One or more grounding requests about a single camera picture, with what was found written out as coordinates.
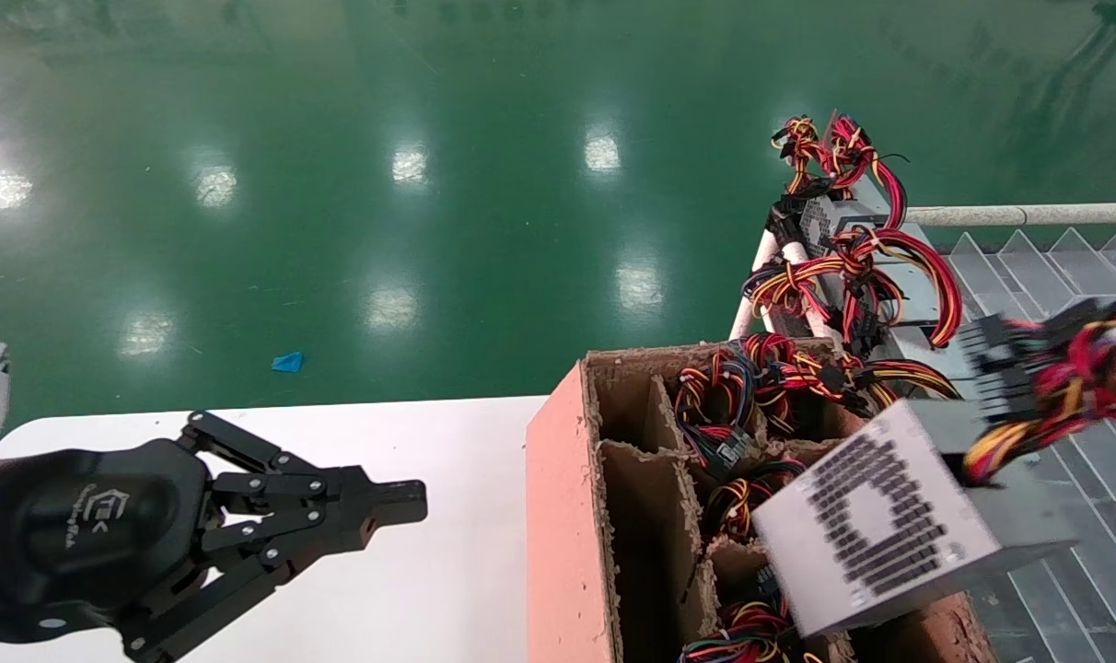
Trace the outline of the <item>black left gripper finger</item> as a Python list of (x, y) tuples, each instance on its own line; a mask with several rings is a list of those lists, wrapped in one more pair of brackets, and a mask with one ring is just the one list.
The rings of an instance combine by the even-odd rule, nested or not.
[(192, 555), (220, 576), (155, 616), (122, 622), (134, 662), (177, 662), (326, 555), (359, 552), (382, 526), (419, 523), (424, 505), (328, 505), (208, 531)]
[(426, 486), (420, 480), (376, 483), (360, 467), (314, 467), (273, 442), (209, 412), (193, 412), (177, 445), (217, 457), (239, 469), (210, 483), (214, 501), (234, 515), (276, 515), (308, 507), (326, 515), (339, 505), (348, 516), (426, 516)]

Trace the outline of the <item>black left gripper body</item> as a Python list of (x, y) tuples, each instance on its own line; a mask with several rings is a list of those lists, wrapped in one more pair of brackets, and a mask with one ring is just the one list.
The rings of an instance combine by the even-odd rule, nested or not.
[(0, 643), (116, 628), (198, 590), (209, 480), (166, 439), (0, 460)]

